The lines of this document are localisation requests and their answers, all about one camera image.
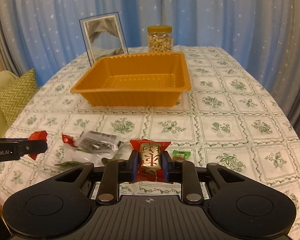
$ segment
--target green candy wrapper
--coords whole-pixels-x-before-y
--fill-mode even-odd
[[[185,151],[178,151],[173,150],[172,152],[172,159],[175,160],[187,160],[191,156],[191,152],[185,152]]]

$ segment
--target framed photograph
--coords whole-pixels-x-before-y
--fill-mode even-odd
[[[101,57],[128,54],[118,12],[87,17],[79,22],[91,66]]]

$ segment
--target red snack package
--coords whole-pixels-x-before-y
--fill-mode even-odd
[[[155,142],[147,139],[130,140],[134,150],[139,152],[139,167],[135,182],[165,182],[161,167],[161,153],[171,142]]]
[[[38,131],[38,132],[34,132],[33,134],[31,134],[28,138],[28,140],[44,140],[45,142],[47,142],[47,132],[46,131]],[[28,156],[33,159],[34,161],[36,160],[38,154],[32,153],[32,154],[28,154]]]
[[[70,135],[62,134],[62,141],[63,141],[64,143],[70,144],[70,146],[72,146],[72,147],[77,148],[77,147],[74,145],[74,139],[73,139],[73,137],[70,136]]]

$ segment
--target floral tablecloth pattern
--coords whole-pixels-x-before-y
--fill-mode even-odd
[[[47,153],[36,161],[0,163],[0,203],[14,192],[63,171],[61,133],[77,137],[84,130],[131,138],[171,141],[168,151],[190,151],[190,160],[205,167],[224,165],[273,187],[291,198],[297,218],[290,237],[300,240],[300,141],[269,93],[220,48],[176,46],[184,52],[192,89],[174,107],[92,107],[70,88],[90,67],[86,54],[63,67],[36,94],[6,137],[27,138],[48,132]],[[130,53],[146,52],[132,48]],[[125,143],[116,158],[128,158]],[[205,197],[207,193],[202,184]],[[121,184],[121,194],[180,194],[179,184]]]

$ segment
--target chinese character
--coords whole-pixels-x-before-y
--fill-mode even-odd
[[[150,166],[153,166],[153,164],[158,165],[157,163],[155,163],[155,161],[157,161],[158,158],[156,158],[155,160],[154,160],[154,158],[155,158],[155,157],[158,157],[158,156],[160,156],[160,155],[158,154],[158,155],[155,155],[155,156],[154,156],[154,154],[152,154],[152,153],[150,153],[150,155],[151,155],[151,156],[145,155],[145,157],[149,157],[149,158],[146,158],[146,162],[148,162],[147,164],[150,163]]]
[[[147,149],[148,148],[146,148],[146,146],[143,146],[143,148],[141,149],[141,153],[145,153]]]
[[[155,145],[149,143],[149,149],[152,149]]]

